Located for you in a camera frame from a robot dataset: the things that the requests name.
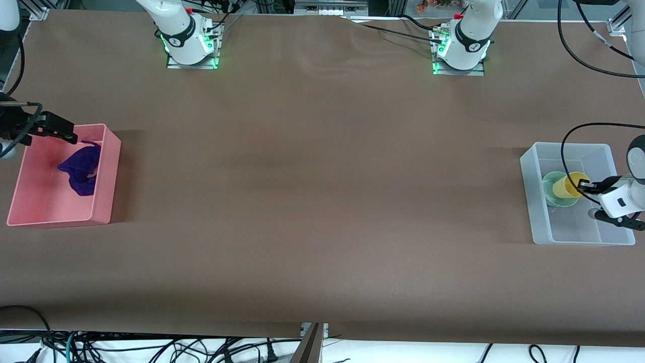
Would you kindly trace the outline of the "mint green bowl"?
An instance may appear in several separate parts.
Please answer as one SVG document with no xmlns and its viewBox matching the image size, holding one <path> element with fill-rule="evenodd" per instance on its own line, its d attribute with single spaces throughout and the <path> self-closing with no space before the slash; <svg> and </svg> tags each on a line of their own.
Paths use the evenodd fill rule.
<svg viewBox="0 0 645 363">
<path fill-rule="evenodd" d="M 542 178 L 542 188 L 545 193 L 545 198 L 546 198 L 547 204 L 550 205 L 551 207 L 562 207 L 562 208 L 570 207 L 576 204 L 576 202 L 579 200 L 579 199 L 560 199 L 553 195 L 551 191 L 551 187 L 553 186 L 553 183 L 558 179 L 560 179 L 560 177 L 562 177 L 563 175 L 564 175 L 564 172 L 562 171 L 553 171 L 553 172 L 549 172 Z"/>
</svg>

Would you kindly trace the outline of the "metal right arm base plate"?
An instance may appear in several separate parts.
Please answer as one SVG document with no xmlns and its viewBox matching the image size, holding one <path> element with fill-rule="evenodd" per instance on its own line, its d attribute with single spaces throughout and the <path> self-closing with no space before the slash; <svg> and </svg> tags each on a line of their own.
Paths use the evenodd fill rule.
<svg viewBox="0 0 645 363">
<path fill-rule="evenodd" d="M 164 46 L 166 51 L 166 68 L 168 69 L 197 69 L 197 70 L 216 70 L 219 68 L 221 48 L 223 46 L 223 25 L 214 28 L 207 27 L 205 32 L 194 35 L 189 40 L 189 50 L 191 51 L 189 60 L 195 60 L 193 64 L 182 64 L 171 56 L 171 51 L 167 45 Z"/>
</svg>

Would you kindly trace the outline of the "clear plastic bin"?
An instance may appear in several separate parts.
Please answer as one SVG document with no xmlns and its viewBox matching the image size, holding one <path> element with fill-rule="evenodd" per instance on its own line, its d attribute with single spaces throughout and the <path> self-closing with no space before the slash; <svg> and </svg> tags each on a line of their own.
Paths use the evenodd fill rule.
<svg viewBox="0 0 645 363">
<path fill-rule="evenodd" d="M 538 245 L 632 246 L 630 229 L 590 218 L 595 204 L 585 198 L 570 207 L 551 207 L 542 188 L 542 178 L 553 171 L 582 172 L 593 182 L 617 175 L 613 154 L 603 143 L 567 143 L 565 159 L 560 143 L 536 142 L 520 158 L 526 204 L 534 242 Z"/>
</svg>

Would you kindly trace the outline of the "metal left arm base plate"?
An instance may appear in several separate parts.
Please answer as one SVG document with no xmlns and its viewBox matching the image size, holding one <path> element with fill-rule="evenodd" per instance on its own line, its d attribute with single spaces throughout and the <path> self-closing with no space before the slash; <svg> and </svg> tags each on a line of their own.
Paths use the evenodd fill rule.
<svg viewBox="0 0 645 363">
<path fill-rule="evenodd" d="M 483 76 L 483 59 L 490 46 L 490 40 L 474 42 L 466 40 L 463 44 L 454 40 L 448 28 L 435 27 L 428 32 L 431 42 L 432 69 L 435 75 Z"/>
</svg>

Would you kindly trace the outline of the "yellow plastic cup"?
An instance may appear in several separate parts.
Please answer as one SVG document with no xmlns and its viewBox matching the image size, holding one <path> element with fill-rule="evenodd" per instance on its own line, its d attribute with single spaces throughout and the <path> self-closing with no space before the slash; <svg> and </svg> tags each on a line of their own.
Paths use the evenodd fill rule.
<svg viewBox="0 0 645 363">
<path fill-rule="evenodd" d="M 551 191 L 553 195 L 560 199 L 581 199 L 583 193 L 578 190 L 578 186 L 582 181 L 589 182 L 591 179 L 582 172 L 564 173 L 560 179 L 553 183 Z"/>
</svg>

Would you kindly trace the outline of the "purple cloth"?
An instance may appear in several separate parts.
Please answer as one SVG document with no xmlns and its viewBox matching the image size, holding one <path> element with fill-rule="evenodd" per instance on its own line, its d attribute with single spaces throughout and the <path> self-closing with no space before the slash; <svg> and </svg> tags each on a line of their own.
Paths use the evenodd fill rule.
<svg viewBox="0 0 645 363">
<path fill-rule="evenodd" d="M 92 196 L 95 193 L 101 145 L 87 141 L 82 143 L 86 146 L 65 159 L 57 169 L 68 175 L 69 186 L 77 195 Z"/>
</svg>

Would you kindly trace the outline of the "pink plastic bin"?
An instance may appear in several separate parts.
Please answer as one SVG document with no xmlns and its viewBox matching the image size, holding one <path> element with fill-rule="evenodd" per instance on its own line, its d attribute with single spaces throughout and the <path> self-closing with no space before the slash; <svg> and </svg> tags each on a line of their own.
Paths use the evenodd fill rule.
<svg viewBox="0 0 645 363">
<path fill-rule="evenodd" d="M 74 145 L 56 138 L 37 137 L 26 147 L 19 168 L 8 226 L 52 229 L 110 223 L 121 142 L 105 124 L 75 126 Z M 95 189 L 79 196 L 69 175 L 58 166 L 84 147 L 99 145 Z"/>
</svg>

